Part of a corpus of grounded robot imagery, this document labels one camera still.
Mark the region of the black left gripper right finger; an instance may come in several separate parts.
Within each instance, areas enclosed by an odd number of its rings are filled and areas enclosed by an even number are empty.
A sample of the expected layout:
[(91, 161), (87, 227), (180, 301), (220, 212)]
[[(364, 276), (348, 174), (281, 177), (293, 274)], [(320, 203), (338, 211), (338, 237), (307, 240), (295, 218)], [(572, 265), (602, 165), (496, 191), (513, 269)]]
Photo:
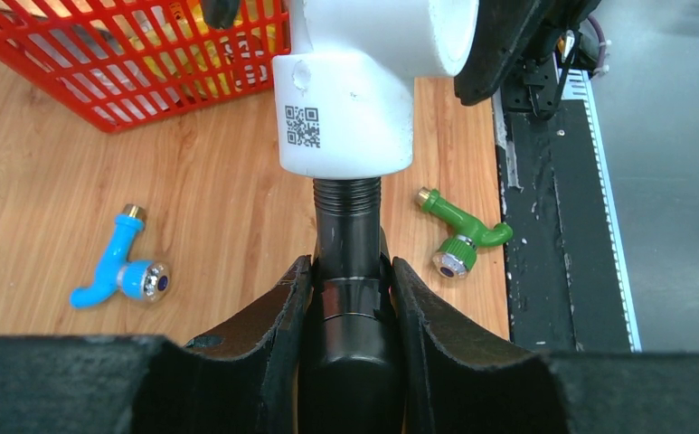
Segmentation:
[(410, 433), (699, 433), (699, 354), (528, 351), (392, 270)]

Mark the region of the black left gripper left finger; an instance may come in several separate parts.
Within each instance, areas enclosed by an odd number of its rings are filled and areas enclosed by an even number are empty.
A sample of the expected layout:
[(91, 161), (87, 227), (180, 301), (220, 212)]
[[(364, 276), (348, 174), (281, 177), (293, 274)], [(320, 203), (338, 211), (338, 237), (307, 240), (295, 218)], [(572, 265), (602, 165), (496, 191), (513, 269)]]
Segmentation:
[(161, 335), (0, 335), (0, 433), (289, 433), (311, 284), (274, 287), (179, 345)]

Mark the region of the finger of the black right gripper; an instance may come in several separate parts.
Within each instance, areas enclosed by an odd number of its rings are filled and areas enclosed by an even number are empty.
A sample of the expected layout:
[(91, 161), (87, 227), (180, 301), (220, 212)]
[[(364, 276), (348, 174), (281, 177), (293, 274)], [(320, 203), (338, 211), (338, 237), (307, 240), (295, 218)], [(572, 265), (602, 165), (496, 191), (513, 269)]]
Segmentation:
[(464, 106), (490, 98), (517, 61), (547, 58), (555, 40), (554, 1), (481, 1), (467, 62), (454, 79), (455, 96)]
[(201, 0), (204, 22), (217, 30), (228, 30), (241, 10), (241, 0)]

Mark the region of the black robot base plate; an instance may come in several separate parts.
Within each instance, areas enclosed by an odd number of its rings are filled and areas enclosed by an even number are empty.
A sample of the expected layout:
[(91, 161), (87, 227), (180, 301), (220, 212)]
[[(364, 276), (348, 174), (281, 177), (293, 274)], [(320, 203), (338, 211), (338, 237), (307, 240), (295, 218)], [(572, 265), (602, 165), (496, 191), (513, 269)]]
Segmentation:
[(493, 99), (510, 337), (530, 350), (642, 348), (588, 74), (519, 65)]

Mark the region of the white pvc elbow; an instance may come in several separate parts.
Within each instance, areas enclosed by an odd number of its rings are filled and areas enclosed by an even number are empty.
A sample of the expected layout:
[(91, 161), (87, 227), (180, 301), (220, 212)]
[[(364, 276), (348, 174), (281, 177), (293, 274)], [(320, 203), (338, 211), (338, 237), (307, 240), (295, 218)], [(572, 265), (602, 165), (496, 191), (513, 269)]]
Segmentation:
[(273, 59), (279, 162), (319, 179), (374, 178), (413, 160), (414, 84), (464, 68), (476, 1), (291, 1)]

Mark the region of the black metal faucet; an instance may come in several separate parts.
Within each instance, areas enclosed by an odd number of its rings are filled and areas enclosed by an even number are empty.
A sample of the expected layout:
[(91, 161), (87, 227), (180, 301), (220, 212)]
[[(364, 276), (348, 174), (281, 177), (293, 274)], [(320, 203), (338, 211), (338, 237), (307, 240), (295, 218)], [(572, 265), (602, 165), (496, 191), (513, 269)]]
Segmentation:
[(382, 181), (316, 179), (316, 259), (298, 432), (398, 433), (406, 384), (380, 223)]

